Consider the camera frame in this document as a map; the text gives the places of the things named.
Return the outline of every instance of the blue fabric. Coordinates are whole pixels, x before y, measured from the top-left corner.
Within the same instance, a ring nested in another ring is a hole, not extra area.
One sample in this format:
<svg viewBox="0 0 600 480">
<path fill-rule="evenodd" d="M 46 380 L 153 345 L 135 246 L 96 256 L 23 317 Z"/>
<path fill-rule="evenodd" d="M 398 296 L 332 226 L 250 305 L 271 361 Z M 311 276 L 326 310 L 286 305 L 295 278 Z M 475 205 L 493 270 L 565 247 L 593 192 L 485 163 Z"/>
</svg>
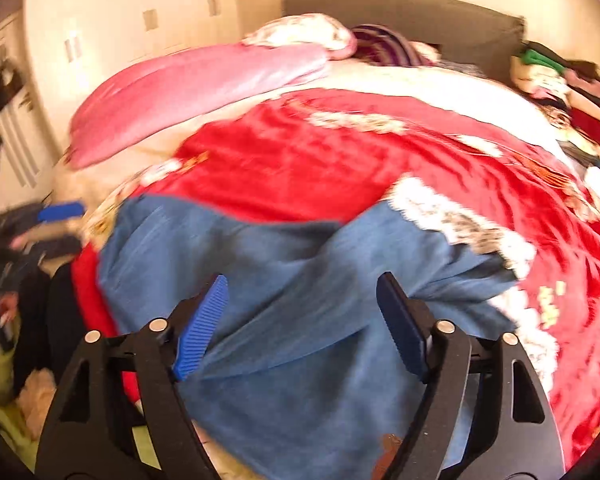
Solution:
<svg viewBox="0 0 600 480">
<path fill-rule="evenodd" d="M 131 332 L 224 274 L 224 316 L 180 385 L 192 418 L 269 479 L 368 480 L 382 436 L 406 433 L 423 392 L 376 304 L 386 270 L 468 333 L 514 329 L 485 301 L 515 283 L 499 256 L 450 246 L 384 202 L 346 225 L 249 224 L 176 198 L 134 198 L 101 253 L 99 281 Z M 468 397 L 448 463 L 466 441 Z"/>
</svg>

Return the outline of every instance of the striped pillow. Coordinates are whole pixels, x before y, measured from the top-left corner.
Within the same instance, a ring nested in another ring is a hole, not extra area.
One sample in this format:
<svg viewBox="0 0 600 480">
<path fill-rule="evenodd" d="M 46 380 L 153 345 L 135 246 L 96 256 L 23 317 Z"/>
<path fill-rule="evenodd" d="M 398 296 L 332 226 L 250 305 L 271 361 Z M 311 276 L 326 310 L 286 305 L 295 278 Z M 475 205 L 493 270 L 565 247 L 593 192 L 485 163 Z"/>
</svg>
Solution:
<svg viewBox="0 0 600 480">
<path fill-rule="evenodd" d="M 384 25 L 365 24 L 352 29 L 358 40 L 354 57 L 375 66 L 432 66 L 407 39 Z"/>
</svg>

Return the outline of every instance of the headboard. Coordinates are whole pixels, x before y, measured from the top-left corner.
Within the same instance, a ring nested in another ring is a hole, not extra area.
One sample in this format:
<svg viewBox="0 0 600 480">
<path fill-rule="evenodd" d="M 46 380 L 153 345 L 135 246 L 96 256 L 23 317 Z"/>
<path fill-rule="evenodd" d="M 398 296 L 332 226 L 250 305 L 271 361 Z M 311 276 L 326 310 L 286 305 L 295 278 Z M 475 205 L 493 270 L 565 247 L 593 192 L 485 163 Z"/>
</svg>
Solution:
<svg viewBox="0 0 600 480">
<path fill-rule="evenodd" d="M 523 18 L 457 0 L 282 0 L 283 16 L 322 12 L 346 27 L 379 23 L 410 41 L 439 44 L 449 61 L 474 63 L 511 85 L 510 56 L 525 33 Z"/>
</svg>

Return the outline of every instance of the mattress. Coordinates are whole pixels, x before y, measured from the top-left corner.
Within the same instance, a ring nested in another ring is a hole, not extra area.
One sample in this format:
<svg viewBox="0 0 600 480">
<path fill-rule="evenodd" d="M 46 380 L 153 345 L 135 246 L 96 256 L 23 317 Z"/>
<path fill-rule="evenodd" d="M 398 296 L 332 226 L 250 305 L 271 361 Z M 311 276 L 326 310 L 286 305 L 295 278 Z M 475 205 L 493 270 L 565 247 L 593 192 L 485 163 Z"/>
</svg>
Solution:
<svg viewBox="0 0 600 480">
<path fill-rule="evenodd" d="M 93 211 L 123 180 L 167 160 L 203 124 L 239 117 L 259 102 L 305 88 L 412 96 L 437 108 L 499 126 L 570 165 L 554 139 L 553 127 L 540 110 L 500 83 L 442 68 L 374 67 L 347 59 L 330 62 L 330 75 L 325 78 L 259 94 L 165 128 L 83 170 L 71 170 L 62 159 L 54 171 L 54 200 L 81 200 L 88 211 Z"/>
</svg>

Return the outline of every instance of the pile of clothes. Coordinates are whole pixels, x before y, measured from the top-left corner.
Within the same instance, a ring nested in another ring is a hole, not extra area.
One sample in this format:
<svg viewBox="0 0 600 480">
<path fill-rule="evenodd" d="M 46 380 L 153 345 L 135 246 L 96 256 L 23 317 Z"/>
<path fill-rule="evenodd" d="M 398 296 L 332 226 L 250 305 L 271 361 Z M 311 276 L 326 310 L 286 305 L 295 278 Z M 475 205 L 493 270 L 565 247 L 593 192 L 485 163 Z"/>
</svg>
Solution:
<svg viewBox="0 0 600 480">
<path fill-rule="evenodd" d="M 562 149 L 583 168 L 600 168 L 600 73 L 530 41 L 511 59 L 511 79 L 556 127 Z"/>
</svg>

